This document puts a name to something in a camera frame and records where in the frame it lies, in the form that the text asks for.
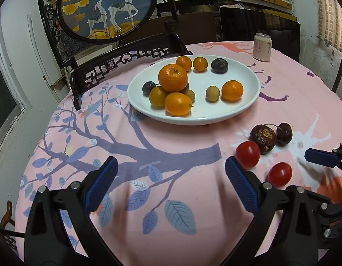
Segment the white oval plate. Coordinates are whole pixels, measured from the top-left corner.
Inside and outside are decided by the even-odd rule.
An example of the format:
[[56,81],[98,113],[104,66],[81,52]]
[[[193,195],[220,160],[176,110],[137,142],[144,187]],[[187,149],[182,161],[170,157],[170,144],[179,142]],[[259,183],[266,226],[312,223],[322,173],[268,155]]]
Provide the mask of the white oval plate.
[[[190,114],[186,117],[172,116],[164,109],[151,106],[149,98],[144,96],[142,86],[148,82],[158,82],[160,69],[174,63],[176,58],[159,61],[137,74],[130,82],[127,96],[130,105],[146,116],[174,125],[207,125],[221,122],[246,111],[257,100],[260,94],[260,81],[254,71],[246,65],[230,58],[224,58],[228,62],[228,71],[224,74],[214,73],[210,67],[203,73],[190,71],[188,74],[189,88],[195,93]],[[243,86],[243,95],[236,102],[227,102],[219,98],[216,102],[206,100],[206,89],[209,86],[221,88],[227,81],[236,80]]]

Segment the small orange mandarin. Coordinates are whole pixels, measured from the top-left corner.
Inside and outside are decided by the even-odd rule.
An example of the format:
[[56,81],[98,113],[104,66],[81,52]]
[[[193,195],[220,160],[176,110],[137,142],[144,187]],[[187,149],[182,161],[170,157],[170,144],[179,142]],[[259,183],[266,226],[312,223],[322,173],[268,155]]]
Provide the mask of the small orange mandarin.
[[193,66],[191,59],[187,56],[181,56],[176,59],[176,64],[180,65],[185,71],[189,72]]

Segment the small orange on plate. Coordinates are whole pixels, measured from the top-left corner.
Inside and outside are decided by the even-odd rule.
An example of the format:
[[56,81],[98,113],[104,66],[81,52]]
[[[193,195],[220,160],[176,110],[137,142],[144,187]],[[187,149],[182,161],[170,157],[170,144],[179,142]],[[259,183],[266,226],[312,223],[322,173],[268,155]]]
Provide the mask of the small orange on plate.
[[221,89],[221,95],[224,100],[235,102],[242,98],[243,86],[236,80],[227,81]]

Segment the beige longan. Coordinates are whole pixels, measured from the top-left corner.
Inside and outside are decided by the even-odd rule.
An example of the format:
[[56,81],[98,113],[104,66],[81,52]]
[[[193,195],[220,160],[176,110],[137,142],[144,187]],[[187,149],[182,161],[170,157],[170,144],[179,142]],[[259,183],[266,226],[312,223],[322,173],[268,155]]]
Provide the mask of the beige longan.
[[186,90],[183,91],[183,93],[186,96],[188,96],[192,102],[194,102],[194,100],[195,100],[195,93],[192,90],[186,89]]
[[206,99],[209,102],[216,102],[220,98],[220,90],[217,86],[209,86],[206,90]]

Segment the round deer art screen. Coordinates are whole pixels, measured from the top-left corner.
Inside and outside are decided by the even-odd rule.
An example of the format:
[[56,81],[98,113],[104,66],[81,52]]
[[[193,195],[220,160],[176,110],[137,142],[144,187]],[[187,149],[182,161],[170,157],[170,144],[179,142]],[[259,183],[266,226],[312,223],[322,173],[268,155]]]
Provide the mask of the round deer art screen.
[[157,0],[57,0],[60,26],[73,39],[114,42],[149,20]]

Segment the white beverage can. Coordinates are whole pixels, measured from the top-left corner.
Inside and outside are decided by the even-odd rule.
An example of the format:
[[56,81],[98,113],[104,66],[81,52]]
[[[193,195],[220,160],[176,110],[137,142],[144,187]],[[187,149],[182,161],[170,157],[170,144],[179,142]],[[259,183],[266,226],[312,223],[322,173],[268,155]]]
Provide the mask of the white beverage can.
[[254,36],[253,58],[269,62],[271,60],[272,39],[269,35],[257,32]]

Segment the framed window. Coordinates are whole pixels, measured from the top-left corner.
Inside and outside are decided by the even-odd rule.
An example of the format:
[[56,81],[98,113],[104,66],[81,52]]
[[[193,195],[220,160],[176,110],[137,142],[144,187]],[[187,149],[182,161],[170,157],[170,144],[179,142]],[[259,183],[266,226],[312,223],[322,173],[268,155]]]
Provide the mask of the framed window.
[[8,55],[0,11],[0,152],[13,140],[30,108]]

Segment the yellow orange kumquat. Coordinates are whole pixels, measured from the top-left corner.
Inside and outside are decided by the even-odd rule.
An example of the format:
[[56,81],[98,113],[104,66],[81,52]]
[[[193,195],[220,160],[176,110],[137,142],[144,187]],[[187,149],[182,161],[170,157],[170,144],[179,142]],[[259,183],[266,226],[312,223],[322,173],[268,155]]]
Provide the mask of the yellow orange kumquat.
[[151,106],[153,108],[164,108],[165,99],[167,96],[168,92],[166,92],[161,86],[156,86],[149,94]]

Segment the large orange mandarin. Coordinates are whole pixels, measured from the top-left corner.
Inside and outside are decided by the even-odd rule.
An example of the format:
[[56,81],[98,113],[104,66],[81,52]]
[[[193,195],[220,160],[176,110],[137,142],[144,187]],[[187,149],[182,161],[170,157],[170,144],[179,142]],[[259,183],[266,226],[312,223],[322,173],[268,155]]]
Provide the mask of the large orange mandarin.
[[188,74],[182,66],[168,64],[160,69],[158,82],[166,92],[180,92],[188,84]]

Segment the black carved wooden stand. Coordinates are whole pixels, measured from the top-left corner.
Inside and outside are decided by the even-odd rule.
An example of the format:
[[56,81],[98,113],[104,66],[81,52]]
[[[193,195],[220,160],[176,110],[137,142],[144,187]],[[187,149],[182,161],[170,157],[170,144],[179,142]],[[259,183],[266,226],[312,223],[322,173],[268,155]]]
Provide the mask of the black carved wooden stand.
[[176,30],[179,26],[174,0],[157,0],[149,20],[128,35],[109,43],[91,44],[70,37],[60,26],[57,0],[38,0],[43,27],[57,65],[67,74],[72,102],[81,109],[82,97],[111,71],[144,57],[186,55],[188,49]]

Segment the pink printed tablecloth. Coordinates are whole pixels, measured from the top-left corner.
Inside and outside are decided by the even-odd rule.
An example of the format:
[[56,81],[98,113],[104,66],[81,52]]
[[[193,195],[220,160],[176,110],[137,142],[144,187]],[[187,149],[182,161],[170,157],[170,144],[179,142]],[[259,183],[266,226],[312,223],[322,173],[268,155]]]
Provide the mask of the pink printed tablecloth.
[[122,65],[84,94],[75,110],[67,96],[52,113],[20,184],[15,229],[24,232],[41,186],[66,188],[117,158],[118,176],[91,220],[125,265],[218,265],[252,220],[228,180],[224,163],[258,124],[288,123],[293,138],[255,168],[264,180],[279,162],[293,169],[292,184],[342,201],[342,172],[305,162],[308,148],[330,151],[342,143],[342,102],[314,73],[279,51],[256,61],[250,41],[191,45],[249,66],[260,96],[237,117],[182,127],[130,108],[126,90],[150,59]]

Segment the small black grape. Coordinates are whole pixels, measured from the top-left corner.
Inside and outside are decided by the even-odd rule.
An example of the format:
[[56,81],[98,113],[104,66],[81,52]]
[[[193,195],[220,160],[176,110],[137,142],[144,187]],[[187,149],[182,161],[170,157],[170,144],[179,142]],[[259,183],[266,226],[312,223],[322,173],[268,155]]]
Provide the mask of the small black grape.
[[156,84],[153,81],[146,82],[142,87],[143,95],[149,97],[151,90],[153,90],[155,87]]

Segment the red cherry tomato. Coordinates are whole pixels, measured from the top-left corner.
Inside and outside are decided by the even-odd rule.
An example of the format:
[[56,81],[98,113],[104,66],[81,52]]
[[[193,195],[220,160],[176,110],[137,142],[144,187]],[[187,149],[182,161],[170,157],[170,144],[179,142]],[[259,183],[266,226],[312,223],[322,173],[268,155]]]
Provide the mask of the red cherry tomato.
[[267,181],[274,187],[284,187],[292,178],[292,167],[285,162],[274,165],[268,173]]
[[260,160],[260,148],[253,141],[245,141],[236,148],[235,158],[244,169],[250,170]]

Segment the dark cherry with stem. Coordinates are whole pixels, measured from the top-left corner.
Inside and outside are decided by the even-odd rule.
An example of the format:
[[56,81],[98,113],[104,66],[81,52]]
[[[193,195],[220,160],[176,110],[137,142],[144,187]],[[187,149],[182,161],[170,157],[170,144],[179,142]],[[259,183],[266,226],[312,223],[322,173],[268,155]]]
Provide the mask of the dark cherry with stem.
[[274,125],[276,128],[276,144],[279,147],[284,147],[288,145],[293,137],[293,131],[288,123],[281,123],[279,125]]

